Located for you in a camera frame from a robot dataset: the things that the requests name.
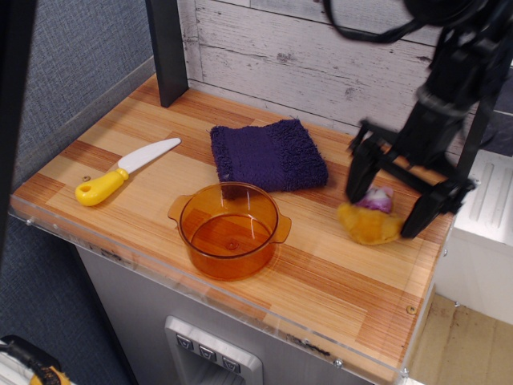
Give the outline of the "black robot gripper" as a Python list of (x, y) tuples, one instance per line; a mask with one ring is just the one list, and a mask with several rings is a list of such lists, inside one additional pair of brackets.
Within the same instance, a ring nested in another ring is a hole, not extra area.
[[(463, 129), (469, 107), (459, 107), (438, 97), (427, 86), (417, 90), (414, 105), (399, 132), (380, 127), (369, 120), (351, 141), (352, 161), (345, 188), (351, 203), (360, 201), (379, 170), (384, 170), (416, 189), (422, 195), (416, 201), (401, 231), (404, 238), (415, 238), (440, 214), (456, 213), (463, 199), (457, 199), (456, 167), (446, 158), (446, 150), (456, 133)], [(435, 186), (394, 163), (398, 157), (410, 167), (421, 166), (446, 177)]]

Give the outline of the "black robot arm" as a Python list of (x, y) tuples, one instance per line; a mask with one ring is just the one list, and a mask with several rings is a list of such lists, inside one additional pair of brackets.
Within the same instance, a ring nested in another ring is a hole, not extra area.
[(346, 195), (360, 201), (385, 171), (421, 196), (402, 227), (414, 238), (439, 214), (457, 213), (475, 188), (469, 174), (512, 60), (510, 1), (407, 1), (413, 19), (363, 40), (392, 43), (439, 26), (430, 75), (399, 132), (362, 121), (350, 148)]

